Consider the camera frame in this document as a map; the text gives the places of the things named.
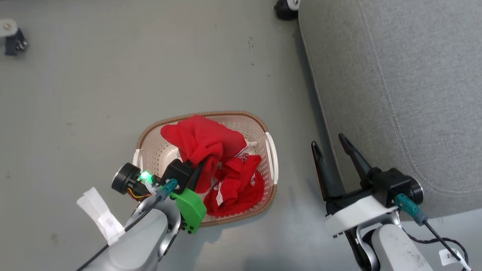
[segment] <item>green 3d-printed part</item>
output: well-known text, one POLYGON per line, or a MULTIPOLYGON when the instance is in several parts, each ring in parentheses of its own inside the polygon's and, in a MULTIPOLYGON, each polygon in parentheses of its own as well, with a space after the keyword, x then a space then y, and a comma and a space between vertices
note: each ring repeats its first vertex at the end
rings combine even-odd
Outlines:
POLYGON ((186 231, 196 233, 207 212, 199 195, 186 188, 182 194, 171 193, 170 196, 175 198, 177 208, 184 217, 186 231))

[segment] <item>red towel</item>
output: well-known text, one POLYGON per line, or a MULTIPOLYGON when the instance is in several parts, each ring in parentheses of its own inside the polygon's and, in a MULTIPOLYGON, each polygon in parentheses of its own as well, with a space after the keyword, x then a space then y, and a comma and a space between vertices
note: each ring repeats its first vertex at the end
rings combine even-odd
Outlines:
POLYGON ((197 166, 207 158, 196 186, 197 193, 211 187, 219 162, 235 157, 246 147, 240 132, 199 115, 162 127, 161 135, 179 148, 183 161, 189 160, 197 166))
POLYGON ((262 198, 264 180, 256 170, 261 157, 250 155, 246 161, 232 158, 215 174, 218 182, 204 199, 211 216, 237 214, 255 206, 262 198))

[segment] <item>caster wheel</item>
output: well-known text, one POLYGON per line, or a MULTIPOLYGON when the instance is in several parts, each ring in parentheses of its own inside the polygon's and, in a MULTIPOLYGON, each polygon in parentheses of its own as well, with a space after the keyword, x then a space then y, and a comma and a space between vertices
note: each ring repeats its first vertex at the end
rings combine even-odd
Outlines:
POLYGON ((298 4, 298 0, 278 0, 274 6, 276 17, 280 20, 289 21, 298 18, 298 10, 291 10, 288 1, 294 1, 294 5, 298 4))

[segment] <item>laundry basket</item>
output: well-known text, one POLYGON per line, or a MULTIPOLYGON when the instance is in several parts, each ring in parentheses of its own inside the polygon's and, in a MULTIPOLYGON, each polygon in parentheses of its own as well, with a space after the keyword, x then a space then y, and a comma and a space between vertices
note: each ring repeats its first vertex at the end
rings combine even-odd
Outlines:
POLYGON ((274 200, 278 183, 278 157, 273 138, 265 124, 255 115, 243 111, 204 112, 179 116, 156 122, 149 126, 139 138, 133 158, 133 164, 142 170, 162 176, 167 165, 177 158, 178 148, 161 136, 161 128, 167 124, 176 124, 193 115, 201 115, 219 122, 231 130, 243 134, 248 141, 257 141, 254 153, 261 156, 258 171, 265 181, 263 199, 250 210, 224 217, 206 215, 201 227, 230 223, 253 217, 264 212, 274 200))

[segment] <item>gray fabric sofa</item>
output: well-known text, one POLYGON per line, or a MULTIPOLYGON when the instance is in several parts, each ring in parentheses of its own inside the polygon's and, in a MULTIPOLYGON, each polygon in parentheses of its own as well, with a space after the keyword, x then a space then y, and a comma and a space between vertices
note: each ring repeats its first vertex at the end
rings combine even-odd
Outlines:
POLYGON ((340 177, 372 164, 418 179, 430 217, 482 207, 482 2, 303 0, 299 23, 340 177))

